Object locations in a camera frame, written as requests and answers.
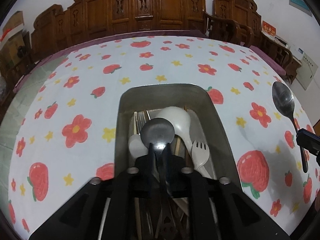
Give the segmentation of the stainless steel spoon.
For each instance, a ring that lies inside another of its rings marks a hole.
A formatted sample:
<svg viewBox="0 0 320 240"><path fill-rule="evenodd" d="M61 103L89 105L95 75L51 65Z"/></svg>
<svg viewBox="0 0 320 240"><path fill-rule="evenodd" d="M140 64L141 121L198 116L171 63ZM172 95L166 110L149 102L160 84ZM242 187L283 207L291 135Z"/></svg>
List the stainless steel spoon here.
<svg viewBox="0 0 320 240"><path fill-rule="evenodd" d="M294 112L295 112L295 98L293 93L285 85L279 81L275 81L272 85L272 99L273 103L278 110L278 112L287 117L293 124L295 132L296 132L296 141L297 145L300 148L300 157L302 162L302 169L304 173L307 173L309 170L308 160L306 157L305 150L303 148L303 144L301 141L301 133L299 132L297 125L294 121Z"/></svg>
<svg viewBox="0 0 320 240"><path fill-rule="evenodd" d="M149 149L149 143L153 143L154 152L161 154L166 143L172 143L175 137L173 125L166 119L153 118L145 123L140 137L143 144Z"/></svg>

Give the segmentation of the white plastic fork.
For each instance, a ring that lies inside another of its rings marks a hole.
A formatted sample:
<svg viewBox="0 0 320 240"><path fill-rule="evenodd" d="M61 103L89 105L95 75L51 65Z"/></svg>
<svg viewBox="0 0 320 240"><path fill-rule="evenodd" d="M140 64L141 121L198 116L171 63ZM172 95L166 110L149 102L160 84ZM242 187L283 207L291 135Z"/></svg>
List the white plastic fork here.
<svg viewBox="0 0 320 240"><path fill-rule="evenodd" d="M191 158L193 161L194 169L199 172L203 177L212 179L204 165L209 160L210 151L207 144L199 141L194 141L191 149Z"/></svg>

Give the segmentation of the white plastic ladle spoon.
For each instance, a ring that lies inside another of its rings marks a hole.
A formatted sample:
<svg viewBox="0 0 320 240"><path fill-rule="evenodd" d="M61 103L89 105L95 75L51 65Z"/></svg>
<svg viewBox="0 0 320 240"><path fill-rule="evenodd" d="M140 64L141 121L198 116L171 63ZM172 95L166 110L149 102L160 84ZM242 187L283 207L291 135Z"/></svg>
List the white plastic ladle spoon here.
<svg viewBox="0 0 320 240"><path fill-rule="evenodd" d="M155 117L168 120L173 125L175 134L179 136L183 142L187 133L190 134L190 115L180 107L166 107L160 110Z"/></svg>

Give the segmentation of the stainless steel fork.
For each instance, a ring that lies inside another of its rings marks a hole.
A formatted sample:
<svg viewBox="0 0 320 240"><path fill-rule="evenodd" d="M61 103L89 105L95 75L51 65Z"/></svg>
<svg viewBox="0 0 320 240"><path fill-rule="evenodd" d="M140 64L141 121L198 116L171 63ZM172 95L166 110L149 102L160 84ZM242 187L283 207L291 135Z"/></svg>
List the stainless steel fork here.
<svg viewBox="0 0 320 240"><path fill-rule="evenodd" d="M148 121L148 117L145 115L145 111L140 111L137 113L137 122L139 132L142 130L145 123Z"/></svg>

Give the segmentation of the light wooden chopstick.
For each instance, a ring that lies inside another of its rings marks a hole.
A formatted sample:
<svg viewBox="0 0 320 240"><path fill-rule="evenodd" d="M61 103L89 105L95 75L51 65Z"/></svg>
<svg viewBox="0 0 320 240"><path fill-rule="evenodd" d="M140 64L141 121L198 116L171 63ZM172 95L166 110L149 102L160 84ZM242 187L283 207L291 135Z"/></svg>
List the light wooden chopstick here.
<svg viewBox="0 0 320 240"><path fill-rule="evenodd" d="M133 133L134 134L139 134L137 121L138 121L137 120L137 112L134 111L134 114L133 114Z"/></svg>

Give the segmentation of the rectangular metal tray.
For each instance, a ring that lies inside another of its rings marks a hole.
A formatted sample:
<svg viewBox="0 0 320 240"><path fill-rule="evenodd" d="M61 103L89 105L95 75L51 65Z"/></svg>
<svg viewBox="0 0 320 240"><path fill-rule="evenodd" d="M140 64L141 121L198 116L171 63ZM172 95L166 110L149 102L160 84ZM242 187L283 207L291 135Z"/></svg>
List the rectangular metal tray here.
<svg viewBox="0 0 320 240"><path fill-rule="evenodd" d="M122 239L239 239L231 146L196 85L131 88L119 101L108 216Z"/></svg>

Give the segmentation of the white router box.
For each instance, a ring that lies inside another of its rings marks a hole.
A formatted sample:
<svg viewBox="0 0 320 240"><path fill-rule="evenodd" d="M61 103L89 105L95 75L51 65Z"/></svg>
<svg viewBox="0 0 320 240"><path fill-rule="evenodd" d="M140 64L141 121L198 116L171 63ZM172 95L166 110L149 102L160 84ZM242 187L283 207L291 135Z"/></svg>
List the white router box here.
<svg viewBox="0 0 320 240"><path fill-rule="evenodd" d="M303 49L301 49L301 48L299 48L297 46L292 46L291 47L291 53L298 60L301 60L303 58L303 55L304 55Z"/></svg>

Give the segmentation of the wooden side table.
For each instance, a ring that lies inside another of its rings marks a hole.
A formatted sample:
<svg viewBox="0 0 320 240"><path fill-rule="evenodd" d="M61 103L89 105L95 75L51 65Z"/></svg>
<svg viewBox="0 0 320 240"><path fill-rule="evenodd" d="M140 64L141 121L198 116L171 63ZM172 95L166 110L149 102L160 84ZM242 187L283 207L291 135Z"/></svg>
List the wooden side table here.
<svg viewBox="0 0 320 240"><path fill-rule="evenodd" d="M297 69L302 66L301 62L296 59L291 51L277 42L271 40L265 34L260 34L260 47L275 63L281 66L286 72L286 79L290 84L293 83L297 76Z"/></svg>

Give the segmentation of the strawberry flower tablecloth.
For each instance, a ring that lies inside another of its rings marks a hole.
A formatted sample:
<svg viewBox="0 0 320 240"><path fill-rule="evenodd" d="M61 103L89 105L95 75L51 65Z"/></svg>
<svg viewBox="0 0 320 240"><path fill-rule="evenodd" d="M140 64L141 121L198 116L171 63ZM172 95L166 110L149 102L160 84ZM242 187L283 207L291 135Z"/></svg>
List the strawberry flower tablecloth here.
<svg viewBox="0 0 320 240"><path fill-rule="evenodd" d="M293 120L272 100L280 76L252 49L183 36L148 36L74 49L37 68L4 126L12 140L1 208L28 239L89 178L111 179L129 165L132 120L122 114L186 108L192 141L210 146L206 169L228 176L288 235L319 191L319 166L303 171L295 130L312 131L294 101Z"/></svg>

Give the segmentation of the red greeting card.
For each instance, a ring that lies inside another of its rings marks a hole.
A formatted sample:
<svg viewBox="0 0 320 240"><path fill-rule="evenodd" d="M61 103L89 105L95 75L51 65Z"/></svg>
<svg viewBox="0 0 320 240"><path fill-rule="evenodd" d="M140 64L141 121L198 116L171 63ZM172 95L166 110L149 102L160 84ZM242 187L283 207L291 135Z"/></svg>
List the red greeting card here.
<svg viewBox="0 0 320 240"><path fill-rule="evenodd" d="M276 28L265 21L262 21L261 31L269 37L275 37L276 35Z"/></svg>

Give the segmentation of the purple sofa cushion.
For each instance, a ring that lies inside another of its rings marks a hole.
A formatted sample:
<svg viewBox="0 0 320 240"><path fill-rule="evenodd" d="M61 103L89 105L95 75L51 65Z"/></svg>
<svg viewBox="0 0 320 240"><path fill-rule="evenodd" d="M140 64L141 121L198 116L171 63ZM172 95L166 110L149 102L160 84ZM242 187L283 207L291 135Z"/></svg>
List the purple sofa cushion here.
<svg viewBox="0 0 320 240"><path fill-rule="evenodd" d="M97 38L91 41L80 43L57 53L49 55L48 57L42 59L28 74L24 74L16 83L13 92L16 94L24 85L24 83L29 79L29 76L37 69L40 68L47 62L58 59L62 56L68 55L76 50L86 48L92 45L102 44L111 41L123 40L126 38L139 38L139 37L149 37L149 36L184 36L184 37L194 37L194 38L208 38L208 36L201 33L199 30L155 30L155 31L139 31L126 34L112 35L103 38Z"/></svg>

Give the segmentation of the carved wooden sofa bench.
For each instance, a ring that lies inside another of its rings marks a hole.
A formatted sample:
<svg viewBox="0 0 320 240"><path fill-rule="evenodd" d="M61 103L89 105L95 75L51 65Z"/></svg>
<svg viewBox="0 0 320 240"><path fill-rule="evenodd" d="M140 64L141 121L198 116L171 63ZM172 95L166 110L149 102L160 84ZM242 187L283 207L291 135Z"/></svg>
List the carved wooden sofa bench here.
<svg viewBox="0 0 320 240"><path fill-rule="evenodd" d="M155 30L205 29L206 0L73 0L54 4L34 21L34 61L97 38Z"/></svg>

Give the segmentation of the stacked cardboard boxes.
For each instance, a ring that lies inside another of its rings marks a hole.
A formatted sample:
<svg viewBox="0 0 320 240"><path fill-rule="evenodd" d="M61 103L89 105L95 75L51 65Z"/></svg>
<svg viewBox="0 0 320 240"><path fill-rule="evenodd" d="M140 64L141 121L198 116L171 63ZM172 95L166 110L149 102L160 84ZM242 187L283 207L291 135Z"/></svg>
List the stacked cardboard boxes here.
<svg viewBox="0 0 320 240"><path fill-rule="evenodd" d="M16 11L2 29L1 35L1 76L28 54L29 32L25 30L23 11Z"/></svg>

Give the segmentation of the white lower wall cabinet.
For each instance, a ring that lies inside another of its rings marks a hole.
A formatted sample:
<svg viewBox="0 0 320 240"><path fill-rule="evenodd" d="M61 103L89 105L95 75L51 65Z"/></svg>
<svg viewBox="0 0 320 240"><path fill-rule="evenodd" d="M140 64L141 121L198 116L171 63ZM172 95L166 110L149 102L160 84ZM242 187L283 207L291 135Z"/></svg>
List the white lower wall cabinet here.
<svg viewBox="0 0 320 240"><path fill-rule="evenodd" d="M307 90L311 81L313 80L318 65L309 57L306 53L303 54L301 59L301 66L297 68L296 79L303 87L304 90Z"/></svg>

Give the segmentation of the wall electrical panel box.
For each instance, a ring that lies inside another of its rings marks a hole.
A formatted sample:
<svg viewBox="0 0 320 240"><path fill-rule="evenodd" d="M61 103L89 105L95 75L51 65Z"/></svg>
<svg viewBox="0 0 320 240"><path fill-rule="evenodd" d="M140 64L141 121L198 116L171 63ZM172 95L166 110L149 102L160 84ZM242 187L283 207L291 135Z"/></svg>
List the wall electrical panel box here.
<svg viewBox="0 0 320 240"><path fill-rule="evenodd" d="M295 7L296 9L312 16L312 12L304 0L289 0L289 5Z"/></svg>

